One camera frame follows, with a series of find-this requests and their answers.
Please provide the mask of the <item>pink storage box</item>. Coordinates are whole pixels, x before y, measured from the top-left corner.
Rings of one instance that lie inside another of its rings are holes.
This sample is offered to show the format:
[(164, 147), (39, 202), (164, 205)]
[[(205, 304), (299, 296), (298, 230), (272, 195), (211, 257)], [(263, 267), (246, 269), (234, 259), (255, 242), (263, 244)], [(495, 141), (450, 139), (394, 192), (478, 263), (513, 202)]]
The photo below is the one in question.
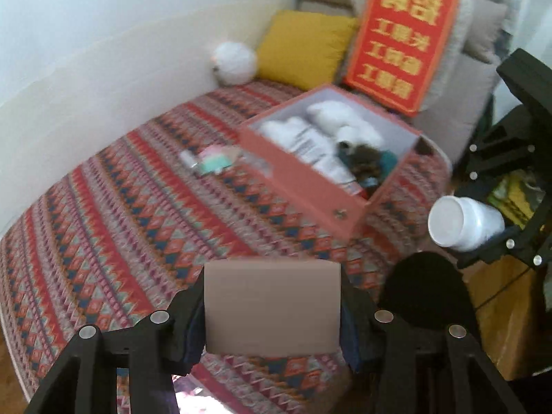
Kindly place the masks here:
[[(364, 190), (338, 158), (336, 140), (308, 113), (312, 105), (343, 103), (385, 140), (383, 151), (397, 162), (385, 180)], [(271, 108), (239, 126), (239, 146), (254, 173), (334, 236), (358, 237), (376, 203), (398, 187), (397, 178), (413, 156), (421, 134), (349, 92), (325, 85)]]

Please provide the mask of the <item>beige pillow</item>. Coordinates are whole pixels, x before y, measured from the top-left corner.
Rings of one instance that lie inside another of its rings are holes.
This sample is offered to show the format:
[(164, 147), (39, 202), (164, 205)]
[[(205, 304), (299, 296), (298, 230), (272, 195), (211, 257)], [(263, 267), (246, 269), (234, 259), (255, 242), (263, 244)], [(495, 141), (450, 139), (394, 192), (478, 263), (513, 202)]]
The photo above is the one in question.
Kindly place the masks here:
[[(362, 15), (366, 0), (298, 0), (300, 11)], [(421, 113), (412, 124), (454, 164), (471, 142), (491, 92), (508, 6), (503, 0), (460, 0), (459, 13)]]

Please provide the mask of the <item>small white round plush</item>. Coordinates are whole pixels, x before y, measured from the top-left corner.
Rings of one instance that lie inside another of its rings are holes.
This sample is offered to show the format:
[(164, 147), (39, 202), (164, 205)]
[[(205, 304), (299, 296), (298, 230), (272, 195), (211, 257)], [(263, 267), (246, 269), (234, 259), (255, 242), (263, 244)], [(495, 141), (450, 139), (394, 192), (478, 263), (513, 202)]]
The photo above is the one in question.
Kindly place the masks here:
[(213, 52), (213, 74), (222, 86), (250, 82), (257, 72), (257, 56), (249, 46), (226, 41)]

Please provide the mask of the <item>pink cardboard box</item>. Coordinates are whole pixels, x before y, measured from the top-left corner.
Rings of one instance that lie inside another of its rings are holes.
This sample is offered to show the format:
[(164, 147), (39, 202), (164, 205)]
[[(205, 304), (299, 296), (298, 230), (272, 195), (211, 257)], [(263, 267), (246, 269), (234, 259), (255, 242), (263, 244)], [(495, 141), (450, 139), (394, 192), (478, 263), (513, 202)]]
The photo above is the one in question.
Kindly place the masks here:
[(204, 265), (206, 351), (286, 358), (339, 350), (342, 268), (318, 259)]

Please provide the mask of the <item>pastel pink green toy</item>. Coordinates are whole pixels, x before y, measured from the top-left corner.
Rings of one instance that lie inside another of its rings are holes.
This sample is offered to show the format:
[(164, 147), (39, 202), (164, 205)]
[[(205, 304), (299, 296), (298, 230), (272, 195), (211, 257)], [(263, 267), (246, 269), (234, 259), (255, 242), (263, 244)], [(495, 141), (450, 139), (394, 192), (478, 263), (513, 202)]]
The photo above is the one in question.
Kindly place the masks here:
[(242, 155), (241, 151), (237, 146), (208, 146), (198, 156), (200, 175), (221, 174), (225, 169), (234, 166)]

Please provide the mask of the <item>red sign with yellow characters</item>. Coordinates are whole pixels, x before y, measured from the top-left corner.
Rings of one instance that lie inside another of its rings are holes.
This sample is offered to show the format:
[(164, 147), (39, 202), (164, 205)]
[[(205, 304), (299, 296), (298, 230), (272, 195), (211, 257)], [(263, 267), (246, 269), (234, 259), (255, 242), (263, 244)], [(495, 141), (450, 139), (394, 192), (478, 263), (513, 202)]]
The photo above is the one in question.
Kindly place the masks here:
[(344, 82), (414, 117), (443, 59), (460, 0), (366, 0)]

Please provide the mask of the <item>large white plush bear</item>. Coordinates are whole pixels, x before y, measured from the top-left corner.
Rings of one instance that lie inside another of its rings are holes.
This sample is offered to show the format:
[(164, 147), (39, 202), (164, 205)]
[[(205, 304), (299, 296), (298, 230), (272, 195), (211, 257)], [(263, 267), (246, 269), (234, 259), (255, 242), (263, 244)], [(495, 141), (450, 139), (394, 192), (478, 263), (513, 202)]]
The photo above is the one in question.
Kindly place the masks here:
[(326, 142), (347, 147), (367, 146), (382, 150), (384, 137), (360, 114), (340, 101), (326, 100), (307, 106), (305, 115), (295, 115), (284, 121), (266, 119), (258, 131), (274, 144), (291, 151), (299, 136), (311, 129), (324, 136)]

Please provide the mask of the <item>teal pouch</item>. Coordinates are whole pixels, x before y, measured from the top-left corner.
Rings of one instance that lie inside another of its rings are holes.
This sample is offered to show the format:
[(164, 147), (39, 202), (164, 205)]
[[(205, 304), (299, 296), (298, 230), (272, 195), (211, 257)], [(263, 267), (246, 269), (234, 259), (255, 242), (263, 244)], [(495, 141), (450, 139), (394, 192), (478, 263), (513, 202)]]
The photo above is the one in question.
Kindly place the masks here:
[(398, 157), (389, 150), (384, 150), (380, 153), (378, 166), (380, 170), (380, 179), (385, 180), (394, 170), (398, 163)]

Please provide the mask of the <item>brown organza gift bag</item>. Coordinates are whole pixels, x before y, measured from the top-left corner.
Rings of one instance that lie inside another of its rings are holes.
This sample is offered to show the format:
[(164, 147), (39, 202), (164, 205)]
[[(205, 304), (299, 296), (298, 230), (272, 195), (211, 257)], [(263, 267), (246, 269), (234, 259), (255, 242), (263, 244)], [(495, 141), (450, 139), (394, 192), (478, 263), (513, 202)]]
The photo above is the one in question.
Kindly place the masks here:
[(339, 142), (338, 158), (363, 188), (377, 187), (382, 182), (381, 153), (379, 150), (365, 146), (353, 146), (350, 143)]

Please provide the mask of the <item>patterned red bedspread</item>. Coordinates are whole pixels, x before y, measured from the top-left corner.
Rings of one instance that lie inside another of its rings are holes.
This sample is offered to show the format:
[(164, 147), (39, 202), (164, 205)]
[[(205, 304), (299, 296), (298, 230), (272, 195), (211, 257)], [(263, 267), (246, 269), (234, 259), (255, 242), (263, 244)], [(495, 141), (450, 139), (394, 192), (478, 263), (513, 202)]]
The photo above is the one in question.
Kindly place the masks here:
[(427, 236), (451, 175), (427, 140), (343, 242), (243, 166), (199, 177), (182, 150), (233, 145), (239, 125), (298, 96), (269, 80), (185, 102), (111, 143), (52, 185), (1, 241), (1, 321), (14, 371), (32, 396), (83, 325), (129, 327), (164, 309), (213, 259), (289, 255), (334, 260), (376, 295)]

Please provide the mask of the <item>white pill bottle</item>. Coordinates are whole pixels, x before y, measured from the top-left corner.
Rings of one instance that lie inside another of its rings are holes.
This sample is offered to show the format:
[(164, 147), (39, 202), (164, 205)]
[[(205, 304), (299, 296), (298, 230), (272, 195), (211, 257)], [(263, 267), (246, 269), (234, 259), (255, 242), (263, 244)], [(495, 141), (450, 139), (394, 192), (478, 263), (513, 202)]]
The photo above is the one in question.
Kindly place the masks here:
[(432, 206), (427, 218), (432, 241), (443, 249), (472, 252), (505, 230), (502, 214), (469, 197), (447, 195)]

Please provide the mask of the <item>yellow cushion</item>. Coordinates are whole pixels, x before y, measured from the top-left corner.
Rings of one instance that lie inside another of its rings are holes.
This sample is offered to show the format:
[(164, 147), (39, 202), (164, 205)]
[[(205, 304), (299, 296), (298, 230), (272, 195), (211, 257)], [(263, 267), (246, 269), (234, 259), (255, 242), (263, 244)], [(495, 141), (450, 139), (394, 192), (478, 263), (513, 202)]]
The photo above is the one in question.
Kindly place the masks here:
[(256, 76), (302, 91), (331, 83), (356, 28), (353, 17), (279, 11), (256, 49)]

